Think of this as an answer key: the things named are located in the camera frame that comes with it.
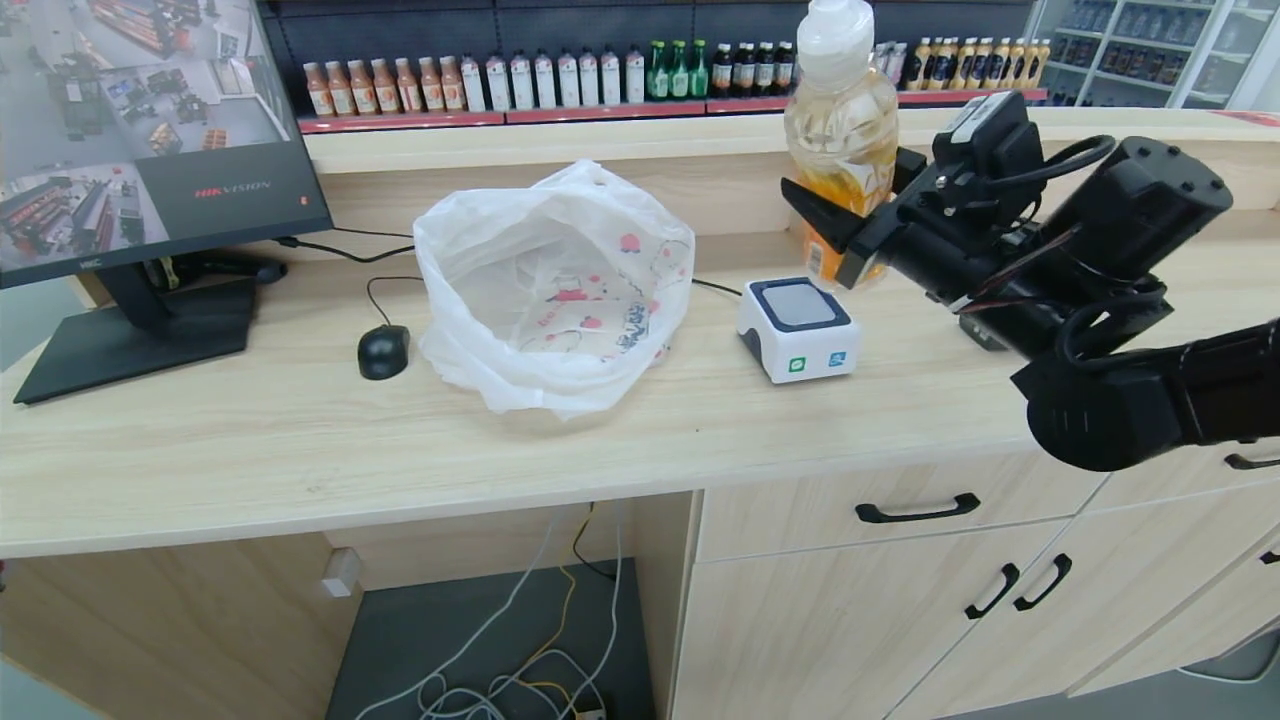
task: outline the computer monitor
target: computer monitor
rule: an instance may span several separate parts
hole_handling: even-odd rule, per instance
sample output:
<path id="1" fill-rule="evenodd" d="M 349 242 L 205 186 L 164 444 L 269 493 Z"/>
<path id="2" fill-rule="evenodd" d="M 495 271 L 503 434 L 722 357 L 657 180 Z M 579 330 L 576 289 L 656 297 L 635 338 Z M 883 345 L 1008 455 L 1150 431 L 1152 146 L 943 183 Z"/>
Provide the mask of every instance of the computer monitor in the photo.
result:
<path id="1" fill-rule="evenodd" d="M 253 0 L 0 1 L 0 287 L 93 272 L 15 402 L 243 350 L 252 279 L 159 295 L 143 261 L 328 229 Z"/>

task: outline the green glass bottle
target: green glass bottle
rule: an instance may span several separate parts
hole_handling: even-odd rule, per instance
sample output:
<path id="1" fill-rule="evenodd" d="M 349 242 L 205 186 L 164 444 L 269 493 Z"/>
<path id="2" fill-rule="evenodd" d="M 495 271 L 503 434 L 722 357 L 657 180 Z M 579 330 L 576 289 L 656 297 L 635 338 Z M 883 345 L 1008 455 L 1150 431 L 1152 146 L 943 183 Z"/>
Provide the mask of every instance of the green glass bottle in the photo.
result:
<path id="1" fill-rule="evenodd" d="M 671 95 L 671 72 L 667 70 L 667 44 L 655 40 L 653 46 L 653 99 L 666 100 Z"/>
<path id="2" fill-rule="evenodd" d="M 672 59 L 671 59 L 671 99 L 684 100 L 689 97 L 689 63 L 686 61 L 685 41 L 673 40 L 671 46 Z"/>
<path id="3" fill-rule="evenodd" d="M 707 86 L 709 83 L 709 77 L 707 73 L 707 41 L 695 40 L 694 41 L 694 69 L 689 72 L 689 94 L 694 97 L 703 99 L 707 97 Z"/>

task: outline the counter top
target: counter top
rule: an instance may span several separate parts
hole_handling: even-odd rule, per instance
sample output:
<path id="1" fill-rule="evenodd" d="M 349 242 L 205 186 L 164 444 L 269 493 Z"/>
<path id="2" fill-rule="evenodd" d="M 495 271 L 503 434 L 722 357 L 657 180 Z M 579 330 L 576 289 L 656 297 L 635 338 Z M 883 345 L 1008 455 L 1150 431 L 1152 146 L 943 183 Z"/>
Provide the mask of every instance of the counter top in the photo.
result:
<path id="1" fill-rule="evenodd" d="M 1144 345 L 1280 311 L 1280 215 L 1233 213 L 1157 272 L 1176 313 Z M 906 279 L 842 301 L 864 325 L 852 377 L 773 387 L 733 333 L 735 297 L 695 287 L 673 351 L 612 411 L 570 423 L 489 413 L 416 351 L 385 382 L 356 369 L 378 324 L 365 282 L 413 273 L 298 264 L 262 290 L 248 351 L 45 405 L 9 404 L 36 352 L 0 377 L 0 557 L 246 538 L 842 473 L 1032 447 L 1011 354 L 987 354 Z M 699 277 L 795 274 L 777 233 L 699 246 Z M 379 301 L 416 336 L 413 282 Z"/>

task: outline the drawer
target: drawer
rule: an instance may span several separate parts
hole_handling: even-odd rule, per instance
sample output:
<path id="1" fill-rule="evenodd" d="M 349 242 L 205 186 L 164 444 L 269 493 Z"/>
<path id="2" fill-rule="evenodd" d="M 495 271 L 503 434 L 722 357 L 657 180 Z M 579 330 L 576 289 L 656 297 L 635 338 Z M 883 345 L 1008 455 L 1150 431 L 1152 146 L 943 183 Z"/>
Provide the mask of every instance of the drawer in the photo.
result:
<path id="1" fill-rule="evenodd" d="M 698 560 L 1060 518 L 1103 477 L 1033 451 L 708 489 Z"/>
<path id="2" fill-rule="evenodd" d="M 1124 507 L 1274 479 L 1280 479 L 1280 438 L 1180 447 L 1112 473 L 1087 510 Z"/>

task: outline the monitor stand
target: monitor stand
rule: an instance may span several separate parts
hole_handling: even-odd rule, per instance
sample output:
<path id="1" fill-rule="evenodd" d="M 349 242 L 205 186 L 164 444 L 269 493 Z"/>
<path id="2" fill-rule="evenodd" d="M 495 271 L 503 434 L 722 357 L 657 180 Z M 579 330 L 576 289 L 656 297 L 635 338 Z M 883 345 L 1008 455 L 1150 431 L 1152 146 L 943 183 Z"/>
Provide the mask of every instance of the monitor stand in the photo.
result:
<path id="1" fill-rule="evenodd" d="M 58 325 L 14 402 L 81 389 L 244 350 L 257 293 L 253 278 L 161 297 L 141 264 L 95 273 L 114 307 Z"/>

